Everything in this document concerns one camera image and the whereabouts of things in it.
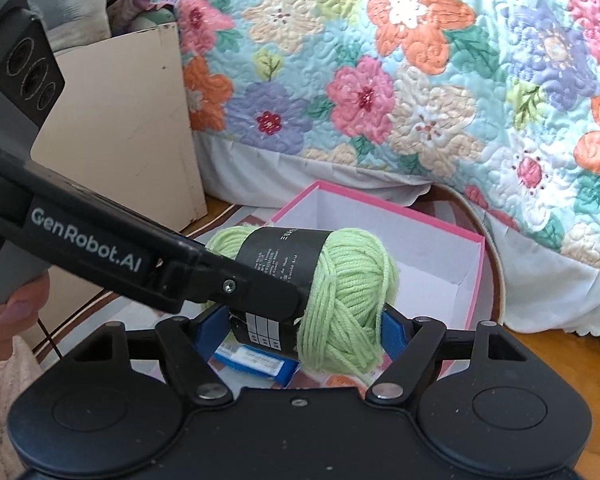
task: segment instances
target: camera lens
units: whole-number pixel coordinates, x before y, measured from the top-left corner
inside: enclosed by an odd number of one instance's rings
[[[25,38],[13,49],[13,52],[9,56],[7,62],[7,74],[13,76],[22,72],[22,69],[29,61],[32,52],[33,40],[31,38]]]
[[[39,59],[29,70],[29,73],[22,82],[21,94],[25,99],[31,99],[33,95],[42,86],[42,82],[45,80],[46,71],[49,66],[46,63],[46,59]]]
[[[51,99],[54,98],[55,93],[56,83],[51,82],[45,86],[45,89],[42,91],[42,94],[40,94],[38,99],[38,110],[44,110],[47,106],[49,106],[49,103],[51,102]]]

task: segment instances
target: wooden floor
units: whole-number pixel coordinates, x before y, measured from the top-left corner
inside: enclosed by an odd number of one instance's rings
[[[228,205],[208,197],[207,206],[209,215],[198,220],[193,228],[216,218]],[[600,339],[579,337],[561,330],[516,334],[516,337],[553,367],[589,404],[593,413],[593,432],[576,469],[586,480],[600,480]]]

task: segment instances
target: white flower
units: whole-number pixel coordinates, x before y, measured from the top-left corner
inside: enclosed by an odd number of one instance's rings
[[[573,202],[573,187],[560,176],[568,150],[561,142],[546,145],[510,132],[510,146],[498,148],[485,162],[490,180],[491,202],[504,210],[522,210],[531,231],[545,228],[552,208],[568,208]]]
[[[313,160],[343,164],[344,166],[355,166],[358,163],[358,154],[350,144],[339,144],[328,152],[318,150],[317,148],[308,148],[302,151],[301,156],[312,158]]]
[[[191,90],[189,88],[185,88],[185,92],[187,94],[189,110],[192,112],[199,112],[202,110],[202,102],[205,99],[203,93],[200,90]]]
[[[262,0],[242,13],[253,22],[249,29],[257,43],[272,41],[288,54],[302,50],[302,38],[317,34],[324,25],[313,16],[315,0]]]
[[[389,0],[389,21],[394,25],[403,23],[407,28],[416,28],[419,17],[427,13],[427,6],[419,0]]]
[[[564,235],[560,252],[573,260],[595,266],[600,261],[600,239],[590,224],[580,222]]]
[[[457,158],[480,157],[483,143],[464,132],[475,117],[475,99],[466,88],[433,86],[420,70],[405,63],[398,68],[394,89],[388,141],[396,153],[417,153],[424,168],[443,178],[456,172]]]

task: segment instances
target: metal screw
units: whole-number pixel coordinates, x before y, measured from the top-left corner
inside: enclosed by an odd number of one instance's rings
[[[391,400],[400,397],[404,393],[404,390],[400,384],[380,383],[371,389],[371,393],[378,399]]]
[[[201,384],[198,387],[196,393],[198,394],[198,397],[200,397],[200,399],[216,400],[221,399],[221,397],[224,397],[227,393],[229,393],[229,390],[226,386],[224,386],[224,384],[205,383]]]
[[[222,284],[222,290],[224,290],[227,294],[231,294],[235,290],[234,280],[225,280]]]

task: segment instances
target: blue package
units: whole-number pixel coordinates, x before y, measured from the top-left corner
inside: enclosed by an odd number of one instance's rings
[[[299,365],[299,362],[293,359],[233,342],[222,343],[214,357],[234,370],[274,379],[283,388],[289,384]]]

